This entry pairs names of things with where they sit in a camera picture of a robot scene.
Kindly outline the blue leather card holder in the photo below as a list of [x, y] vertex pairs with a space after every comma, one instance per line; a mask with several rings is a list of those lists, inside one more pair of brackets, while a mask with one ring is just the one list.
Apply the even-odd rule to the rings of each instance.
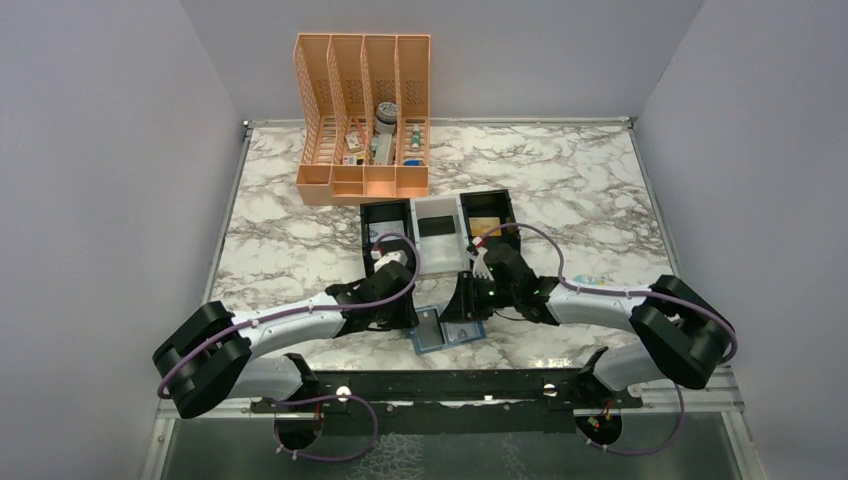
[[418, 307], [418, 325], [406, 333], [417, 355], [424, 355], [459, 345], [483, 340], [486, 333], [481, 321], [465, 323], [440, 323], [442, 307], [436, 305]]

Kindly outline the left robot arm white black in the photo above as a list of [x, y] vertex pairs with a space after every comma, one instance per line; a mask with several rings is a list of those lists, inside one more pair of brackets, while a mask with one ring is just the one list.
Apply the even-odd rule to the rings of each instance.
[[183, 419], [203, 415], [228, 398], [272, 397], [290, 410], [302, 410], [313, 401], [315, 387], [303, 364], [286, 357], [260, 371], [250, 363], [372, 326], [407, 328], [418, 276], [417, 261], [395, 251], [381, 258], [370, 276], [281, 307], [232, 312], [220, 301], [207, 302], [154, 351], [161, 376], [157, 395], [171, 400]]

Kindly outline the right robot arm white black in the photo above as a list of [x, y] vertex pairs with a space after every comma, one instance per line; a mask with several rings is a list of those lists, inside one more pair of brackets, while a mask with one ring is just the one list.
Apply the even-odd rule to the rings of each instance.
[[512, 308], [532, 323], [595, 325], [637, 336], [623, 347], [597, 350], [580, 370], [577, 393], [592, 407], [654, 380], [702, 389], [737, 346], [727, 321], [673, 275], [642, 290], [561, 282], [536, 275], [506, 244], [480, 250], [475, 262], [482, 270], [459, 273], [440, 322], [482, 321]]

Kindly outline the gold credit card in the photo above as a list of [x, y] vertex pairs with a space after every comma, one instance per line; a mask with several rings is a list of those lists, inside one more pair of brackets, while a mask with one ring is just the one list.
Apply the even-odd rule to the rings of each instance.
[[473, 236], [481, 236], [500, 224], [501, 220], [498, 217], [471, 217], [469, 219], [470, 231]]

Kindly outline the black credit card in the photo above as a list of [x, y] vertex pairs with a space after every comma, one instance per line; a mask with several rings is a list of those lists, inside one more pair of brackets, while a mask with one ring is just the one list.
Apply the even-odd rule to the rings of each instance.
[[419, 218], [417, 225], [420, 237], [456, 234], [456, 224], [451, 215]]

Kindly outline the white blue credit card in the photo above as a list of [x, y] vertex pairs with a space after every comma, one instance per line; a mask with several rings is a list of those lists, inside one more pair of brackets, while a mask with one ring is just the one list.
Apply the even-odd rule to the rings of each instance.
[[375, 242], [382, 235], [388, 233], [405, 235], [405, 226], [402, 220], [391, 220], [372, 222], [367, 224], [368, 239]]

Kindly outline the white middle tray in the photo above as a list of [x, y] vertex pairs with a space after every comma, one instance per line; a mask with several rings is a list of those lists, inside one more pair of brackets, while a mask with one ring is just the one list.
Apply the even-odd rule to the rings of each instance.
[[455, 273], [470, 268], [468, 233], [459, 195], [413, 198], [410, 212], [421, 274]]

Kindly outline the right black tray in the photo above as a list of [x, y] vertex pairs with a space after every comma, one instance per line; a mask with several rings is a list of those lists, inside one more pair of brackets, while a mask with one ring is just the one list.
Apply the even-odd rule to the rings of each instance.
[[[469, 219], [471, 217], [498, 217], [501, 224], [516, 223], [517, 219], [510, 194], [505, 189], [462, 193], [459, 198], [462, 207], [460, 224], [465, 227], [465, 232], [460, 240], [460, 248], [471, 260], [471, 265], [474, 265], [474, 255], [468, 251], [468, 246], [478, 236], [471, 234]], [[520, 252], [521, 235], [519, 228], [516, 226], [505, 227], [491, 233], [483, 240], [483, 247], [487, 249], [491, 249], [496, 244], [508, 244], [515, 251]]]

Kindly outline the black tray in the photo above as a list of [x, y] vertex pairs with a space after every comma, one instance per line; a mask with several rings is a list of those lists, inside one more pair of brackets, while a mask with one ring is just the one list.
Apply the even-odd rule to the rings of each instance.
[[374, 273], [376, 261], [371, 251], [374, 242], [383, 234], [403, 234], [412, 243], [416, 236], [412, 226], [412, 212], [408, 200], [366, 203], [360, 206], [362, 261], [365, 274]]
[[[468, 251], [468, 246], [478, 236], [471, 234], [469, 219], [471, 217], [498, 217], [501, 224], [516, 223], [517, 219], [510, 194], [505, 189], [462, 193], [459, 198], [462, 207], [460, 224], [465, 227], [465, 232], [460, 240], [460, 248], [471, 260], [471, 265], [474, 265], [474, 255]], [[515, 251], [520, 252], [521, 235], [519, 228], [516, 226], [505, 227], [491, 233], [483, 240], [483, 247], [487, 249], [491, 249], [496, 244], [508, 244]]]

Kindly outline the left black tray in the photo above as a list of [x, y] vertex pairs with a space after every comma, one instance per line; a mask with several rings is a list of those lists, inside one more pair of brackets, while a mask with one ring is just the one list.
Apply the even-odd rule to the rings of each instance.
[[383, 234], [403, 234], [412, 243], [416, 236], [412, 226], [412, 212], [408, 200], [366, 203], [360, 206], [362, 261], [365, 274], [374, 273], [376, 261], [371, 251], [374, 242]]

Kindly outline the small green white bottle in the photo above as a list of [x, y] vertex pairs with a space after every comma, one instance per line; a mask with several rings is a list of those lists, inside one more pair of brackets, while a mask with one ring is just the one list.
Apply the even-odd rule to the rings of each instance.
[[421, 148], [421, 127], [414, 125], [410, 137], [410, 148], [412, 151], [418, 151]]

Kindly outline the small orange white box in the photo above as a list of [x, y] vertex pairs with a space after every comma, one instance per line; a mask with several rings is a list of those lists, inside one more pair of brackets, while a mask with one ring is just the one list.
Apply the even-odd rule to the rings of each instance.
[[358, 133], [350, 132], [345, 135], [348, 150], [350, 152], [359, 152], [364, 149], [364, 143]]

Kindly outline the grey round-headed bottle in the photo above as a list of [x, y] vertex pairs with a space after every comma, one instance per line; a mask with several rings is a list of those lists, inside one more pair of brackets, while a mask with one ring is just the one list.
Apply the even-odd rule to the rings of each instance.
[[376, 147], [373, 164], [391, 165], [395, 158], [395, 132], [398, 125], [398, 106], [393, 102], [381, 102], [375, 110]]

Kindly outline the orange plastic file organizer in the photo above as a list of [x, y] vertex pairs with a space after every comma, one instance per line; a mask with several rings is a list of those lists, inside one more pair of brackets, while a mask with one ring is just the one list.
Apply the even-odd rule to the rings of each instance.
[[[296, 188], [307, 205], [359, 205], [426, 197], [430, 183], [432, 38], [424, 34], [301, 33], [293, 63], [306, 134]], [[398, 106], [395, 158], [373, 164], [375, 110]], [[414, 125], [421, 148], [412, 151]], [[345, 135], [364, 149], [350, 152]], [[422, 158], [424, 166], [403, 166]]]

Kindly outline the black mounting base rail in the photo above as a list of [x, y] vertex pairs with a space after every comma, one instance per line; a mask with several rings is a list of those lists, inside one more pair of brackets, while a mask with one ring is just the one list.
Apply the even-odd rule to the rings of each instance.
[[319, 406], [286, 407], [280, 395], [250, 393], [253, 413], [320, 413], [366, 416], [366, 407], [349, 398], [359, 397], [377, 413], [395, 413], [401, 407], [489, 406], [505, 402], [529, 402], [544, 410], [588, 409], [599, 411], [606, 404], [614, 410], [643, 406], [624, 390], [611, 398], [590, 399], [578, 392], [577, 368], [530, 368], [496, 370], [323, 370], [316, 371], [294, 400], [323, 396]]

